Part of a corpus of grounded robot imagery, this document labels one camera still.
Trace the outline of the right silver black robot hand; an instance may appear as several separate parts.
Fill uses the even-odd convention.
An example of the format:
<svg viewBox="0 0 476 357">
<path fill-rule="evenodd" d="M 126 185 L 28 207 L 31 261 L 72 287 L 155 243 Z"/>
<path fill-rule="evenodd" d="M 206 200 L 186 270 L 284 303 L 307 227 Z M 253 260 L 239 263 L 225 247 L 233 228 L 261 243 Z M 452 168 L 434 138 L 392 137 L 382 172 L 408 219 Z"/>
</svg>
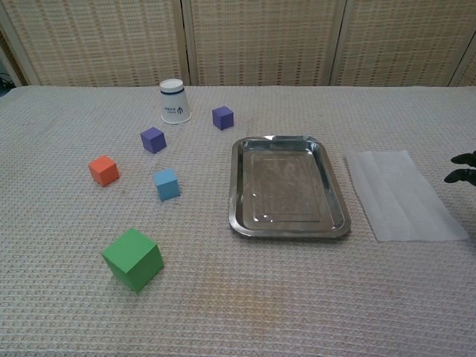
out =
<svg viewBox="0 0 476 357">
<path fill-rule="evenodd" d="M 449 173 L 445 178 L 445 183 L 455 183 L 458 181 L 467 181 L 471 185 L 475 186 L 475 166 L 476 166 L 475 152 L 468 152 L 457 155 L 451 159 L 454 164 L 465 164 L 471 167 L 471 169 L 456 169 Z"/>
</svg>

